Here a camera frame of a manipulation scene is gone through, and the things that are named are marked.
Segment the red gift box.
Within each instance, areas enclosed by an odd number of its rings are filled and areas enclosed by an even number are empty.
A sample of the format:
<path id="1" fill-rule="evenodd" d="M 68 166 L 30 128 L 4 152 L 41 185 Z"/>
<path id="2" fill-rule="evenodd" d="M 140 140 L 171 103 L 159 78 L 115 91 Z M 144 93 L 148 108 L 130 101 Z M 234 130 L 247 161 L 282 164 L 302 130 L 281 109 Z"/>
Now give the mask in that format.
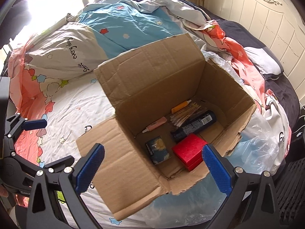
<path id="1" fill-rule="evenodd" d="M 204 139 L 192 133 L 173 146 L 172 151 L 190 172 L 203 162 L 202 149 L 207 144 Z"/>

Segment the dark blue bottle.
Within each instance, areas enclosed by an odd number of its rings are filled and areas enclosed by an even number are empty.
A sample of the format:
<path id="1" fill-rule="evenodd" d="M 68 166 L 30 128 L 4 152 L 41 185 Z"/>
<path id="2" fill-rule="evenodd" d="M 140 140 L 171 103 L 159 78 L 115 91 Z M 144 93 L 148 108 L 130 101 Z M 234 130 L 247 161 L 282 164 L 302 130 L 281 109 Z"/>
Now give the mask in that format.
<path id="1" fill-rule="evenodd" d="M 181 126 L 177 130 L 171 132 L 171 135 L 174 142 L 178 143 L 192 133 L 198 133 L 202 130 L 205 130 L 209 126 L 213 125 L 216 121 L 217 118 L 215 113 L 211 110 L 208 110 L 191 120 L 186 125 Z"/>

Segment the starry night tissue pack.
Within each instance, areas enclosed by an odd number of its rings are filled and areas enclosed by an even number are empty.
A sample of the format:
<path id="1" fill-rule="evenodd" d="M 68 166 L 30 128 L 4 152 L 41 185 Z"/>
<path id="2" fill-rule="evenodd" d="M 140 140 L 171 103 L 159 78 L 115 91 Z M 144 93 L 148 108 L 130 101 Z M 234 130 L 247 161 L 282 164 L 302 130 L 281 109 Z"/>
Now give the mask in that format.
<path id="1" fill-rule="evenodd" d="M 170 159 L 170 154 L 161 136 L 150 139 L 145 143 L 149 158 L 154 165 Z"/>

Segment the cotton swab bag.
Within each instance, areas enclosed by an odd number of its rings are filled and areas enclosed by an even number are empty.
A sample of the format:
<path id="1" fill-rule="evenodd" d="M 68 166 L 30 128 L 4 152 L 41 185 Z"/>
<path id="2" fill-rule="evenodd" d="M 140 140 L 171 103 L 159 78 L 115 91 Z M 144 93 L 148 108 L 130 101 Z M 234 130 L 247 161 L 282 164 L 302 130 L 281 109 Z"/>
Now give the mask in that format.
<path id="1" fill-rule="evenodd" d="M 193 119 L 198 115 L 206 112 L 207 108 L 196 102 L 191 102 L 185 108 L 170 116 L 170 122 L 175 127 L 181 127 L 187 120 Z"/>

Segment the orange tube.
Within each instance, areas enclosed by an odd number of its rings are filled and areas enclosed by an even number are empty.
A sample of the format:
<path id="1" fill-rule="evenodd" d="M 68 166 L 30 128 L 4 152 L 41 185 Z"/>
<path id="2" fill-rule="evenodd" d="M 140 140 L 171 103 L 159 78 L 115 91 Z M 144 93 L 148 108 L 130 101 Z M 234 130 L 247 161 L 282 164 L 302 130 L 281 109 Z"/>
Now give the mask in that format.
<path id="1" fill-rule="evenodd" d="M 186 106 L 188 106 L 190 102 L 191 102 L 191 100 L 186 100 L 186 101 L 180 103 L 179 105 L 173 107 L 173 108 L 171 109 L 171 113 L 172 113 L 172 114 L 177 113 L 178 111 L 180 111 L 180 110 L 182 110 L 183 108 L 185 108 Z"/>

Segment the pink cream tube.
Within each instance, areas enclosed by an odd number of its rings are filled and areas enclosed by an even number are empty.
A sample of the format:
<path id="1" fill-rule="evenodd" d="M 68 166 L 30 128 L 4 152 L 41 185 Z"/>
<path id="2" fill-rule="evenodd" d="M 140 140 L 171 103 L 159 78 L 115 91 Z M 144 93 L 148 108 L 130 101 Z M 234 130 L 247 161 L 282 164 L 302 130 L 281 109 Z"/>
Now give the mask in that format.
<path id="1" fill-rule="evenodd" d="M 150 132 L 155 130 L 157 127 L 162 126 L 163 124 L 165 124 L 167 122 L 167 118 L 166 117 L 161 117 L 160 119 L 156 120 L 155 122 L 151 123 L 150 125 L 148 125 L 143 131 L 142 133 L 146 133 L 146 132 Z"/>

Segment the clear plastic bag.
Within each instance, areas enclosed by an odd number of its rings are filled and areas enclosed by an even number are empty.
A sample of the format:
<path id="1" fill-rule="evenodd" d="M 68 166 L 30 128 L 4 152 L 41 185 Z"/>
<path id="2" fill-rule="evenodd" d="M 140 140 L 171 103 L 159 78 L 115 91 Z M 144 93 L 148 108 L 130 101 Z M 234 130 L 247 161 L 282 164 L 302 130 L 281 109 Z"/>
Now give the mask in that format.
<path id="1" fill-rule="evenodd" d="M 279 152 L 271 126 L 259 111 L 252 114 L 241 140 L 226 156 L 234 167 L 247 173 L 272 171 Z M 152 228 L 191 226 L 210 220 L 225 199 L 210 174 L 191 189 L 179 194 L 166 194 L 140 211 Z"/>

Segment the star patterned pillow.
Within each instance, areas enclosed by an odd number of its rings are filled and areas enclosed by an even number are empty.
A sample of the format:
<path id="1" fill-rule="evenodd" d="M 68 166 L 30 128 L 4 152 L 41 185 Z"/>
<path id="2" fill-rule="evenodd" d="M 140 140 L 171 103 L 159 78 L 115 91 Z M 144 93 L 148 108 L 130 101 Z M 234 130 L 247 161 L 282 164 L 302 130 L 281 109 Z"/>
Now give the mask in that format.
<path id="1" fill-rule="evenodd" d="M 93 71 L 107 59 L 92 28 L 69 22 L 27 50 L 24 61 L 37 77 L 69 80 Z"/>

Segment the dark navy blanket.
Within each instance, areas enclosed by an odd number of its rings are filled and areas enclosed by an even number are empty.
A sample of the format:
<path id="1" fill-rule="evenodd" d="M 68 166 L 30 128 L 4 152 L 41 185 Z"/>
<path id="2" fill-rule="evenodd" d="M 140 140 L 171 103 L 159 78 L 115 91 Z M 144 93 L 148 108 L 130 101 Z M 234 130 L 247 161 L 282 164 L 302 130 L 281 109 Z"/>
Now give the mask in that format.
<path id="1" fill-rule="evenodd" d="M 249 59 L 265 79 L 265 90 L 272 90 L 281 106 L 283 106 L 290 126 L 293 128 L 300 115 L 300 105 L 296 92 L 287 77 L 283 74 L 283 66 L 275 55 L 261 41 L 255 38 L 241 24 L 219 17 L 208 9 L 187 0 L 178 0 L 196 10 L 200 10 L 205 17 L 216 20 L 224 30 L 225 35 L 234 39 L 245 49 Z"/>

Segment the brown cardboard box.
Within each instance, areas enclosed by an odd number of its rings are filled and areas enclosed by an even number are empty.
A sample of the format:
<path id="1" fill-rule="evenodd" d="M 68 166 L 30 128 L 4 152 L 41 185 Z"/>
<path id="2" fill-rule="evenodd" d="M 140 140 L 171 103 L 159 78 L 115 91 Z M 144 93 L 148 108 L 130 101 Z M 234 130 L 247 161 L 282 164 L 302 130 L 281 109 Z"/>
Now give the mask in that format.
<path id="1" fill-rule="evenodd" d="M 188 34 L 147 44 L 100 64 L 94 71 L 115 114 L 80 136 L 82 156 L 100 143 L 105 158 L 93 183 L 114 218 L 123 220 L 164 194 L 178 195 L 208 174 L 200 163 L 188 171 L 176 157 L 153 164 L 145 143 L 160 137 L 167 150 L 175 145 L 171 122 L 151 132 L 145 128 L 169 117 L 176 105 L 192 100 L 216 115 L 198 135 L 225 155 L 240 141 L 256 110 L 254 100 L 234 78 L 206 61 Z"/>

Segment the star patterned bed sheet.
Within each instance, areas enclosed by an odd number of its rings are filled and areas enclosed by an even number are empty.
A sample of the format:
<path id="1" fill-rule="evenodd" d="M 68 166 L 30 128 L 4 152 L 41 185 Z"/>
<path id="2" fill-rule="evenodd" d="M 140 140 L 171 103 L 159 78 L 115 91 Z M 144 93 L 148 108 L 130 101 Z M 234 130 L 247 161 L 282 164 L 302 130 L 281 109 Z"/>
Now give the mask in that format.
<path id="1" fill-rule="evenodd" d="M 77 15 L 63 18 L 49 35 L 69 22 L 92 28 L 106 52 L 106 61 L 159 40 L 188 34 L 205 60 L 227 71 L 254 100 L 256 111 L 270 124 L 279 147 L 269 172 L 275 174 L 279 169 L 291 140 L 286 112 L 274 92 L 265 90 L 265 79 L 243 46 L 225 35 L 216 21 L 178 0 L 102 0 L 86 5 Z M 37 77 L 34 69 L 26 69 L 26 51 L 46 36 L 31 37 L 13 51 L 8 64 L 9 94 L 17 111 L 26 118 L 47 121 L 44 129 L 23 132 L 15 144 L 19 155 L 40 167 L 68 155 L 79 159 L 77 139 L 115 114 L 95 69 L 69 80 Z M 145 223 L 142 209 L 123 220 L 115 219 L 93 182 L 82 198 L 105 228 L 152 228 Z"/>

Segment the white grey pillow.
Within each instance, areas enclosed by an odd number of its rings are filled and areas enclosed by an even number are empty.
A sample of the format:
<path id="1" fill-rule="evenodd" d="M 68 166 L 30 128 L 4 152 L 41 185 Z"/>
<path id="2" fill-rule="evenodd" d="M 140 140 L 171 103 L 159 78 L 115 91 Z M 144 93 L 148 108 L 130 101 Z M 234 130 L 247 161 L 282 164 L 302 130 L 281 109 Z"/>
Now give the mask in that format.
<path id="1" fill-rule="evenodd" d="M 245 52 L 265 80 L 277 80 L 283 75 L 284 69 L 277 57 L 268 49 L 245 47 Z"/>

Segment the cream wooden headboard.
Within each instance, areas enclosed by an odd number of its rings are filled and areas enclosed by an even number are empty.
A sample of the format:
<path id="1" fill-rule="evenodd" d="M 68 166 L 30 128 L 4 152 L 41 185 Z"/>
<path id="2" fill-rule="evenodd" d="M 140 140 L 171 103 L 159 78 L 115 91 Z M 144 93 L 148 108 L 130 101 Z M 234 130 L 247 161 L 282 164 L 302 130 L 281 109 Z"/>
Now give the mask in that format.
<path id="1" fill-rule="evenodd" d="M 291 0 L 189 0 L 238 22 L 264 43 L 304 103 L 304 21 Z"/>

